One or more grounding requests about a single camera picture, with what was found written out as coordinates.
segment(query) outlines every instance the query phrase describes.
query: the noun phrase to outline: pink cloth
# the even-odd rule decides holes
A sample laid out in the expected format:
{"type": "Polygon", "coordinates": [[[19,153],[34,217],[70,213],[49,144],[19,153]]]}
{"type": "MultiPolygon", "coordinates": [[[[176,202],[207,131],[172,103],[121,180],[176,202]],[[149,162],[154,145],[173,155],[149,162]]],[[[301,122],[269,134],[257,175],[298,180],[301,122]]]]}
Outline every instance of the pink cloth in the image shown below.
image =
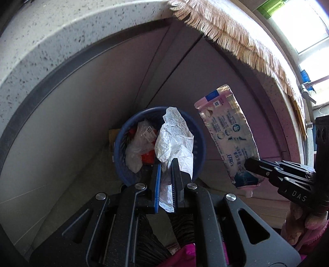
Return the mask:
{"type": "MultiPolygon", "coordinates": [[[[225,254],[226,264],[229,265],[226,246],[223,242],[223,249],[225,254]]],[[[195,267],[196,266],[196,254],[195,244],[189,244],[182,247],[169,259],[158,265],[157,267],[195,267]]]]}

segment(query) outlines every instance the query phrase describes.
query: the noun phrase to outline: metal pipe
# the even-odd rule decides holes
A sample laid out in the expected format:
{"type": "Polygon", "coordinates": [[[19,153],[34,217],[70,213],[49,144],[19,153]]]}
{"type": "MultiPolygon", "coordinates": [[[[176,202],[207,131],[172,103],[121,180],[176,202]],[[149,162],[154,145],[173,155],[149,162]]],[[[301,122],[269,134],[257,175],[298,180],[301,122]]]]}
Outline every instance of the metal pipe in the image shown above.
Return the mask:
{"type": "Polygon", "coordinates": [[[329,75],[326,76],[326,77],[320,78],[320,79],[318,79],[318,80],[316,80],[316,81],[314,81],[314,82],[307,82],[307,83],[304,83],[303,85],[304,85],[305,88],[307,89],[307,88],[310,88],[311,86],[313,86],[313,85],[315,85],[315,84],[318,84],[318,83],[323,82],[323,81],[328,80],[328,79],[329,79],[329,75]]]}
{"type": "Polygon", "coordinates": [[[309,95],[309,93],[306,89],[306,84],[307,83],[300,85],[302,97],[304,99],[309,100],[309,101],[313,102],[314,104],[316,104],[316,101],[313,98],[311,98],[311,96],[309,95]]]}

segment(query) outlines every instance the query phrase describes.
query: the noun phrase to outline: green object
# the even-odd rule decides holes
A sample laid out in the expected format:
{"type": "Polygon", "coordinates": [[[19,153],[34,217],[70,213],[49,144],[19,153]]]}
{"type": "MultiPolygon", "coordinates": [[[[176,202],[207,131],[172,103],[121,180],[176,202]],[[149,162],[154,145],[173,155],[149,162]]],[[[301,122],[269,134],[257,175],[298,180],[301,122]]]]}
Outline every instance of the green object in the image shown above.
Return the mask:
{"type": "Polygon", "coordinates": [[[268,0],[262,4],[257,10],[266,18],[269,19],[275,11],[282,7],[287,0],[268,0]]]}

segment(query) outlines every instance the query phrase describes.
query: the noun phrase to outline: fringe tassel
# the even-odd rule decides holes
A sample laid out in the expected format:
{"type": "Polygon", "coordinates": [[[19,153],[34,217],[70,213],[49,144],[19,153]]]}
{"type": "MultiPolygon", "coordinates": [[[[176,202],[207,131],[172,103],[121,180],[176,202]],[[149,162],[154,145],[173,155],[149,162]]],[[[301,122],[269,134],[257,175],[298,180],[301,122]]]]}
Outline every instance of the fringe tassel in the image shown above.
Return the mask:
{"type": "Polygon", "coordinates": [[[267,47],[256,42],[242,25],[233,21],[219,9],[216,10],[216,13],[212,12],[213,7],[209,7],[207,2],[169,0],[169,4],[178,19],[183,20],[190,16],[185,21],[187,25],[201,31],[251,68],[278,80],[282,90],[296,102],[299,114],[305,119],[302,99],[294,92],[291,81],[279,61],[267,47]]]}

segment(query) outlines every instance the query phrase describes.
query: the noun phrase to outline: speckled countertop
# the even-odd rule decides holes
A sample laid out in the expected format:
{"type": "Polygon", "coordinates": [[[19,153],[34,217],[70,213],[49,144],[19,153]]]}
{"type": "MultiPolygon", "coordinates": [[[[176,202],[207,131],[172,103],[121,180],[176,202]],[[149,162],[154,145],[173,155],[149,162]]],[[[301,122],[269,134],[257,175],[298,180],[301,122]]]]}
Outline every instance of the speckled countertop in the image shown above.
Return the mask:
{"type": "Polygon", "coordinates": [[[171,14],[162,0],[27,3],[0,37],[0,135],[31,90],[70,56],[118,31],[171,14]]]}

